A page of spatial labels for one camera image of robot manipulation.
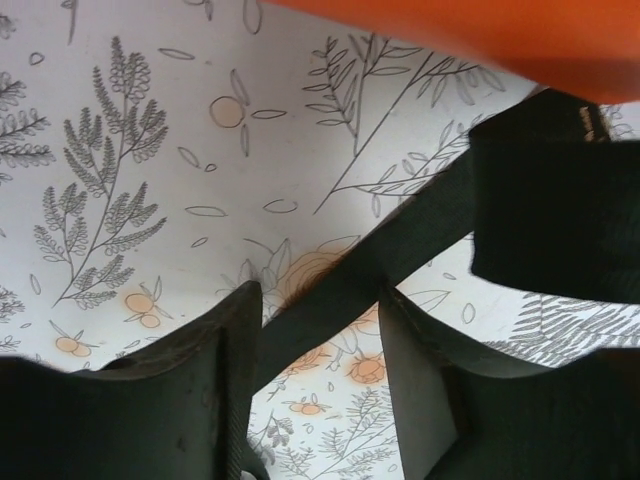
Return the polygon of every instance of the black webbing strap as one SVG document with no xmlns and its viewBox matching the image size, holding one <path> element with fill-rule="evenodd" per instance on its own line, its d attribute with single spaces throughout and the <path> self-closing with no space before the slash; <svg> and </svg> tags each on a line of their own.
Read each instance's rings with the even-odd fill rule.
<svg viewBox="0 0 640 480">
<path fill-rule="evenodd" d="M 608 142 L 596 105 L 552 90 L 470 139 L 450 169 L 265 326 L 256 391 L 364 313 L 382 285 L 399 284 L 474 227 L 480 277 L 640 303 L 640 143 Z"/>
</svg>

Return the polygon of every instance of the botanical print fabric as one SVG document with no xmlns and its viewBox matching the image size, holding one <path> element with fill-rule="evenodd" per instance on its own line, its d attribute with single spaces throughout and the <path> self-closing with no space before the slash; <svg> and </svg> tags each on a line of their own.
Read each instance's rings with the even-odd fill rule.
<svg viewBox="0 0 640 480">
<path fill-rule="evenodd" d="M 268 321 L 531 89 L 256 0 L 0 1 L 0 353 L 98 369 L 248 279 Z M 634 112 L 607 107 L 617 137 Z M 401 288 L 551 365 L 640 338 L 635 307 L 498 288 L 470 255 Z M 249 440 L 274 479 L 403 478 L 375 306 L 256 395 Z"/>
</svg>

